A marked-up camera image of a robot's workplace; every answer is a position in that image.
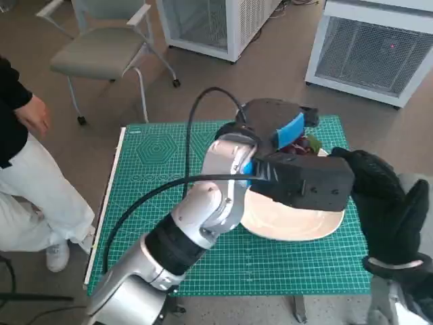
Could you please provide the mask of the bare black left hand blue tape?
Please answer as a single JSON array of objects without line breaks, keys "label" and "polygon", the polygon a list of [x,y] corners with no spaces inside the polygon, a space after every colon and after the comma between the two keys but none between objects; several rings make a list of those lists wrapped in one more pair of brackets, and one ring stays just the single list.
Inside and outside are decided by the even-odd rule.
[{"label": "bare black left hand blue tape", "polygon": [[307,127],[319,125],[316,108],[273,98],[250,100],[242,106],[246,124],[260,139],[258,150],[276,152],[297,140]]}]

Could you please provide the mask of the black knitted glove right hand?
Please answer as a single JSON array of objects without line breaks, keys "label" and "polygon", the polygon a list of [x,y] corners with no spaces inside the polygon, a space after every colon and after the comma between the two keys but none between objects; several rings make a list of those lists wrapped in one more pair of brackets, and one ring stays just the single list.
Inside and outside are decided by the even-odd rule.
[{"label": "black knitted glove right hand", "polygon": [[351,197],[357,207],[368,257],[385,265],[407,265],[421,260],[421,229],[430,208],[430,184],[416,179],[406,190],[385,160],[364,150],[335,147],[355,181]]}]

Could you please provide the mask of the person's hand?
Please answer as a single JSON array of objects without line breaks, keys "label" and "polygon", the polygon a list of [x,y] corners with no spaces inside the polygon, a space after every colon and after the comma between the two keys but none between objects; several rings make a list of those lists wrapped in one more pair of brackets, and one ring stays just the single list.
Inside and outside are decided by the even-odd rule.
[{"label": "person's hand", "polygon": [[29,130],[44,136],[50,128],[50,115],[45,103],[35,95],[30,101],[15,109],[18,120]]}]

